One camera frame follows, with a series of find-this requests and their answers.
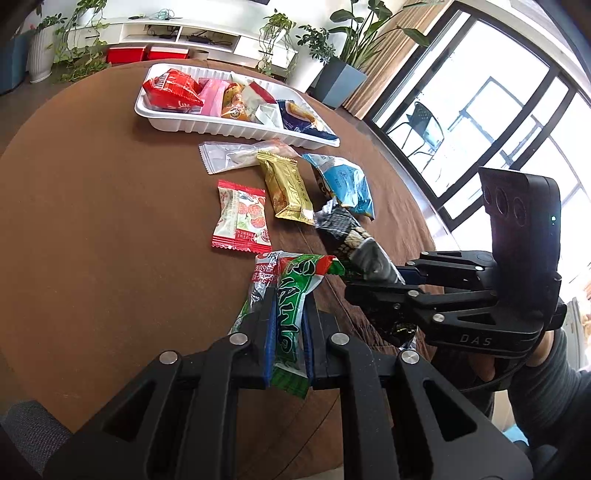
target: glass door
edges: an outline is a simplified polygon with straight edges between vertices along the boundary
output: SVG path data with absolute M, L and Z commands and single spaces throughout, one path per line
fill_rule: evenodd
M 478 168 L 553 178 L 563 295 L 591 274 L 591 102 L 535 45 L 462 4 L 433 29 L 366 123 L 413 176 L 461 249 L 491 250 Z

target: gray planter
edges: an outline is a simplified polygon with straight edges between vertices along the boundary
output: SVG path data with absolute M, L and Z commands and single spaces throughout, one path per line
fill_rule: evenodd
M 332 57 L 322 70 L 312 97 L 329 107 L 338 108 L 367 77 L 338 57 Z
M 32 36 L 31 30 L 26 31 L 0 47 L 0 95 L 14 90 L 25 79 Z

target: white flower pot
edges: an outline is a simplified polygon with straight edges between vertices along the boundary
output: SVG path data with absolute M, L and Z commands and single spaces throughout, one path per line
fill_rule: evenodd
M 76 20 L 76 25 L 79 27 L 87 26 L 91 21 L 92 18 L 95 16 L 96 10 L 94 8 L 87 8 L 84 10 L 84 13 L 78 15 L 78 19 Z
M 297 62 L 291 70 L 285 83 L 290 87 L 305 93 L 314 79 L 322 71 L 324 64 L 310 56 L 308 45 L 303 45 L 297 54 Z
M 56 30 L 59 25 L 52 25 L 37 32 L 29 49 L 29 75 L 31 83 L 45 80 L 51 75 L 53 59 L 56 55 Z

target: pink snack package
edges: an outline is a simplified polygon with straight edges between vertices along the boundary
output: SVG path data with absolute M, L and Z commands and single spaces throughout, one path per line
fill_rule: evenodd
M 201 90 L 200 97 L 203 100 L 203 107 L 199 115 L 221 116 L 223 94 L 230 82 L 220 79 L 209 79 Z

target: white tv cabinet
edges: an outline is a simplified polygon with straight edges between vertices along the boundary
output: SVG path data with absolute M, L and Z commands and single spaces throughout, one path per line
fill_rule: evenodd
M 262 58 L 258 36 L 248 31 L 241 31 L 232 27 L 212 25 L 203 21 L 175 18 L 172 20 L 151 20 L 140 18 L 105 18 L 101 23 L 109 24 L 108 27 L 96 31 L 92 27 L 76 27 L 71 31 L 68 42 L 70 47 L 84 47 L 92 45 L 97 35 L 108 45 L 115 44 L 158 44 L 167 46 L 182 46 L 207 50 L 213 60 L 221 60 L 247 67 L 256 66 Z M 159 34 L 175 32 L 175 37 L 170 39 L 158 38 Z M 191 34 L 201 34 L 220 44 L 204 44 L 189 41 Z M 271 63 L 281 69 L 286 69 L 291 59 L 296 54 L 295 50 L 285 44 L 282 39 L 273 49 Z

